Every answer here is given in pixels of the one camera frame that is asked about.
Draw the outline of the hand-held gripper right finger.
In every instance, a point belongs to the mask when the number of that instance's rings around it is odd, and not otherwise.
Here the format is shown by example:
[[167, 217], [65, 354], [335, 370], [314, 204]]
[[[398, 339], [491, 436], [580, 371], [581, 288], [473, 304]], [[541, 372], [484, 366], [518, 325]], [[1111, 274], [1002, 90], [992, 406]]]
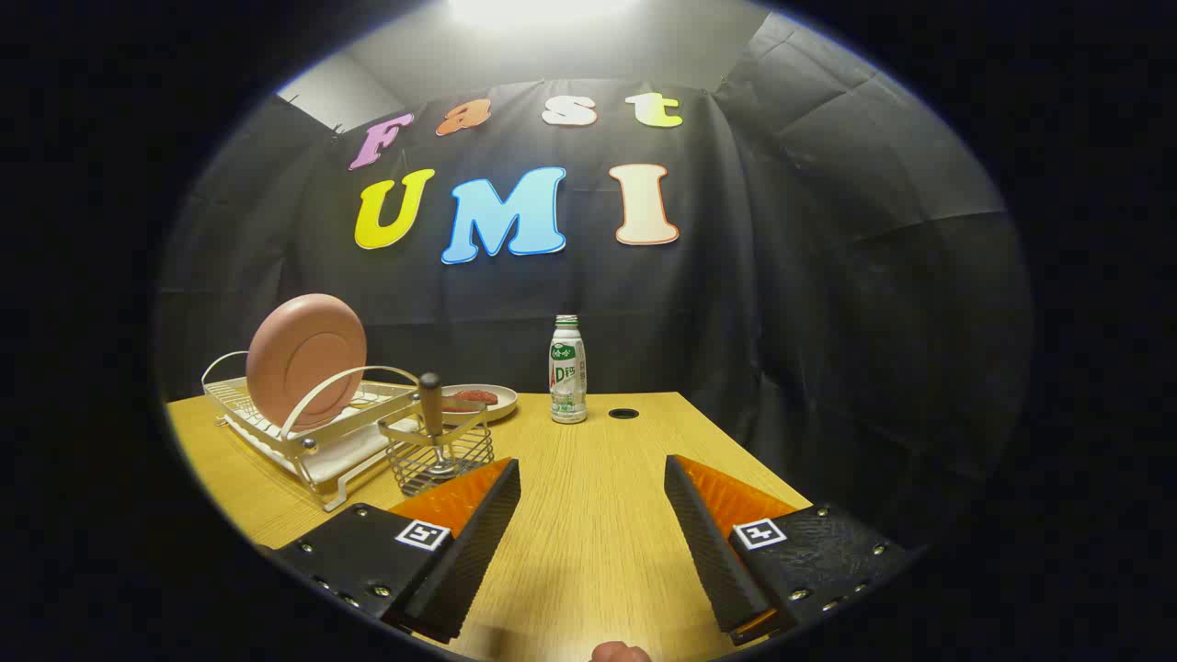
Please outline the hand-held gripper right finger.
[[681, 455], [664, 491], [720, 633], [733, 646], [803, 633], [907, 570], [918, 550], [842, 507], [790, 507]]

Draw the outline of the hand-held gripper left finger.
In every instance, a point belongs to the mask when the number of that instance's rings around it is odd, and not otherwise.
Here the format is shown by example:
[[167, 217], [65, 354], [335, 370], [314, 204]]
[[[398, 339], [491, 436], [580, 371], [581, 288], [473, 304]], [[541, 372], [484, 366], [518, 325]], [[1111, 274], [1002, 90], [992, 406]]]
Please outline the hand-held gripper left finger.
[[404, 633], [455, 638], [521, 496], [503, 458], [391, 508], [335, 514], [270, 558], [312, 588]]

